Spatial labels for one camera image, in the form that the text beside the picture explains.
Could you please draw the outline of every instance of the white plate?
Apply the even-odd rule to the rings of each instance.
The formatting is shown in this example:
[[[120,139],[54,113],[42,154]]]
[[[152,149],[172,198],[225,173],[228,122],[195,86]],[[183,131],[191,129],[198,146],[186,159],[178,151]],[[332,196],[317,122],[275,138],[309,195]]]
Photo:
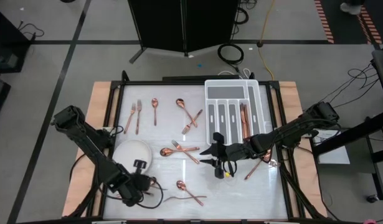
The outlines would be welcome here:
[[[112,158],[115,162],[122,164],[130,173],[136,172],[136,168],[133,166],[136,159],[145,161],[147,162],[146,168],[141,170],[141,173],[144,174],[151,165],[153,156],[151,149],[145,142],[128,140],[115,149]]]

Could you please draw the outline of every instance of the white plastic cutlery tray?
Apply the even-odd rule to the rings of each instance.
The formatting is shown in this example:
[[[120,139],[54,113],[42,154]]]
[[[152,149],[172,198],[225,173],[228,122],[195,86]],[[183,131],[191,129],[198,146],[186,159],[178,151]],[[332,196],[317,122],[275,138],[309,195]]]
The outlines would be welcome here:
[[[240,104],[247,105],[250,135],[266,133],[258,81],[207,80],[205,99],[208,145],[214,132],[224,136],[226,146],[243,143]]]

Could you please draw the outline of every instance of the wooden board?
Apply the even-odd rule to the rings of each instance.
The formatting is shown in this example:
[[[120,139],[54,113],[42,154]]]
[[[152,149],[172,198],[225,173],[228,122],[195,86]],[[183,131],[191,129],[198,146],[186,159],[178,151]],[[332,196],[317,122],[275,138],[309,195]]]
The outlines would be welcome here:
[[[92,125],[94,128],[100,128],[103,126],[106,105],[108,103],[108,95],[110,92],[111,82],[96,82],[93,87],[92,97],[87,111],[86,122]],[[281,97],[283,100],[283,106],[285,110],[286,121],[292,121],[302,114],[301,103],[296,89],[295,82],[280,82]],[[115,93],[113,100],[113,109],[111,110],[110,126],[113,124],[113,117],[115,115],[115,106],[118,99],[118,93]],[[281,119],[279,115],[277,98],[273,96],[275,114],[278,125],[281,125]],[[301,147],[311,150],[309,141],[303,139]],[[78,150],[78,156],[81,156],[83,152]],[[295,149],[294,152],[296,170],[298,173],[298,180],[301,190],[305,193],[309,201],[316,207],[317,211],[326,216],[326,209],[321,200],[321,193],[318,185],[318,176],[313,156],[308,152]],[[83,200],[84,196],[90,190],[92,177],[93,177],[94,165],[87,157],[84,157],[74,168],[72,180],[69,186],[67,200],[64,205],[63,216],[69,215],[75,210],[78,204]],[[294,217],[298,216],[298,210],[296,206],[295,194],[291,187],[289,187],[291,204],[293,207]],[[97,215],[99,200],[96,201],[93,214]]]

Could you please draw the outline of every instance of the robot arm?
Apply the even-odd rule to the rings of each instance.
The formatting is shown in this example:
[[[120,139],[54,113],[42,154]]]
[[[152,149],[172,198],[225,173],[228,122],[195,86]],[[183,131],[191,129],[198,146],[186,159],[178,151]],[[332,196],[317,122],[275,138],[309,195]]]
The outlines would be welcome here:
[[[257,159],[267,154],[274,144],[284,147],[294,148],[299,145],[304,134],[313,133],[314,128],[329,128],[337,124],[339,116],[329,103],[317,103],[307,109],[298,118],[290,123],[277,128],[267,134],[256,134],[245,139],[243,144],[223,145],[223,136],[219,133],[214,134],[214,140],[210,148],[201,155],[212,154],[217,159],[201,160],[215,167],[215,176],[224,178],[223,162],[237,161],[241,159]],[[230,174],[234,176],[232,167],[229,163]]]
[[[66,134],[96,166],[97,181],[103,182],[112,192],[118,191],[123,203],[134,206],[143,198],[143,191],[149,189],[151,178],[146,175],[130,174],[121,164],[107,158],[103,150],[112,146],[113,138],[105,130],[95,130],[85,122],[85,115],[75,107],[69,106],[54,116],[51,123],[58,132]],[[140,168],[142,161],[135,162]]]

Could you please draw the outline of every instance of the yellow cable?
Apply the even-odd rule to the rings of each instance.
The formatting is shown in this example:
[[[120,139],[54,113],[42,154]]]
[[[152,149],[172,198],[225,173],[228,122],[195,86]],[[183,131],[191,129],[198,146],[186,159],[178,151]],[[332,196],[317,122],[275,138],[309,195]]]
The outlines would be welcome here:
[[[262,34],[260,36],[260,40],[259,40],[259,43],[261,44],[262,43],[262,40],[263,40],[263,35],[265,34],[265,29],[266,29],[266,23],[267,23],[267,20],[268,20],[268,16],[270,15],[270,12],[272,11],[273,9],[273,6],[274,6],[274,2],[276,0],[272,0],[272,5],[270,6],[270,9],[267,11],[267,14],[266,14],[266,18],[265,18],[265,23],[263,24],[263,29],[262,29]],[[272,80],[274,80],[274,74],[272,71],[270,71],[270,69],[268,68],[268,66],[266,65],[266,62],[265,62],[265,59],[263,59],[263,56],[262,56],[262,53],[260,52],[260,47],[258,47],[258,52],[259,52],[259,56],[266,68],[266,70],[270,73],[270,75],[272,76]]]

